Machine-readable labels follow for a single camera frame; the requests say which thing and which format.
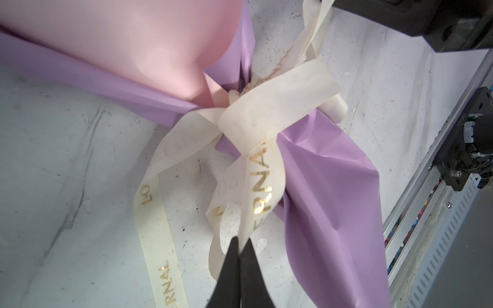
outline lavender paper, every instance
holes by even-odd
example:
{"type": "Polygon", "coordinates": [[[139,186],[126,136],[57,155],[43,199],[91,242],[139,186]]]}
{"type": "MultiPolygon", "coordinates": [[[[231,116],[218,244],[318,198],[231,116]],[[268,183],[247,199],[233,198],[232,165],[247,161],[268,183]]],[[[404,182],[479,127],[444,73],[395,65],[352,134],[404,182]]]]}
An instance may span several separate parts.
{"type": "MultiPolygon", "coordinates": [[[[206,72],[225,88],[238,87],[250,79],[253,46],[245,5],[231,46],[206,72]]],[[[197,108],[6,33],[0,63],[104,96],[168,127],[197,108]]],[[[285,221],[289,261],[304,290],[318,307],[390,307],[379,176],[368,157],[318,110],[279,134],[278,144],[286,193],[275,212],[285,221]]],[[[226,138],[216,148],[235,155],[226,138]]]]}

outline wrapping paper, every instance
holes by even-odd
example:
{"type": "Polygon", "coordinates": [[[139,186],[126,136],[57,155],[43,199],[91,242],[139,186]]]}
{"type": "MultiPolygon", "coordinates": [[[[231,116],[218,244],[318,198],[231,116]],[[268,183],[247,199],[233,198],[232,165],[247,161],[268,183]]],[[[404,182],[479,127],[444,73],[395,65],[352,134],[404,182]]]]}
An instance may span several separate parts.
{"type": "MultiPolygon", "coordinates": [[[[253,47],[245,4],[233,42],[205,72],[226,89],[241,86],[250,79],[253,47]]],[[[0,63],[104,96],[168,127],[198,108],[5,32],[0,33],[0,63]]],[[[375,167],[317,109],[279,134],[278,145],[286,192],[275,211],[285,222],[288,258],[304,290],[318,307],[390,307],[375,167]]],[[[226,138],[216,148],[239,156],[226,138]]]]}

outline ribbon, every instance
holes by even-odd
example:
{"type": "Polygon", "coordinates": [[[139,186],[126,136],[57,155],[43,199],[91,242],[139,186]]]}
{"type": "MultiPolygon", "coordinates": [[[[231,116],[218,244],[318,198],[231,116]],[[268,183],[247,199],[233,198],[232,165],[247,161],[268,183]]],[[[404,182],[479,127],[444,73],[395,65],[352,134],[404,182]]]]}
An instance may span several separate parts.
{"type": "Polygon", "coordinates": [[[304,1],[305,28],[267,78],[253,77],[241,94],[218,89],[213,94],[215,105],[224,105],[219,100],[228,98],[228,107],[185,114],[157,146],[133,205],[157,307],[188,308],[158,174],[197,153],[221,134],[241,153],[219,177],[206,212],[214,232],[209,270],[217,279],[225,257],[219,226],[226,206],[231,202],[241,206],[241,252],[284,194],[285,172],[276,142],[278,133],[317,107],[335,122],[347,112],[339,85],[317,58],[325,34],[320,30],[326,30],[334,0],[323,0],[321,4],[316,1],[304,1]],[[300,64],[305,54],[307,61],[300,64]]]}

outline ribbon bow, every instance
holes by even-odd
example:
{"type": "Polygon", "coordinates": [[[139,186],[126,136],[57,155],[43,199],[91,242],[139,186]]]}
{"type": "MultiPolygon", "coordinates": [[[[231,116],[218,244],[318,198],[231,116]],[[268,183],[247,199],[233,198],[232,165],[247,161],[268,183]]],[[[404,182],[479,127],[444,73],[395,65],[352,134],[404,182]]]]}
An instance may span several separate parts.
{"type": "Polygon", "coordinates": [[[317,107],[335,122],[346,114],[339,85],[317,58],[332,3],[333,0],[323,0],[321,4],[305,0],[305,29],[266,79],[255,78],[241,94],[220,89],[224,93],[213,97],[228,97],[228,107],[185,114],[159,143],[134,197],[134,221],[157,307],[178,303],[180,308],[188,307],[157,175],[218,140],[221,134],[241,153],[219,177],[206,212],[214,231],[209,269],[217,279],[224,261],[219,226],[226,205],[238,201],[241,206],[241,251],[282,198],[285,171],[276,142],[278,133],[317,107]],[[298,65],[305,54],[307,60],[298,65]]]}

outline white ribbon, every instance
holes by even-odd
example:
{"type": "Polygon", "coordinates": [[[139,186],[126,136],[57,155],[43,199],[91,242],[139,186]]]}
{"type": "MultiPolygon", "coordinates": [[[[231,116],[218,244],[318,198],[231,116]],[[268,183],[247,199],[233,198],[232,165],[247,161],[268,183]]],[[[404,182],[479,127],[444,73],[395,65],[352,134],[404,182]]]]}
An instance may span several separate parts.
{"type": "Polygon", "coordinates": [[[219,226],[226,205],[237,201],[241,206],[241,252],[282,198],[285,173],[276,142],[278,133],[321,105],[333,120],[347,111],[339,85],[317,58],[325,33],[319,30],[328,25],[333,0],[316,2],[305,0],[305,29],[269,77],[253,80],[241,94],[216,93],[213,97],[229,97],[227,108],[187,113],[159,143],[134,198],[134,220],[157,307],[188,308],[158,174],[197,153],[221,133],[241,153],[218,179],[206,212],[214,232],[209,269],[217,279],[224,261],[219,226]],[[305,53],[307,61],[297,66],[305,53]]]}

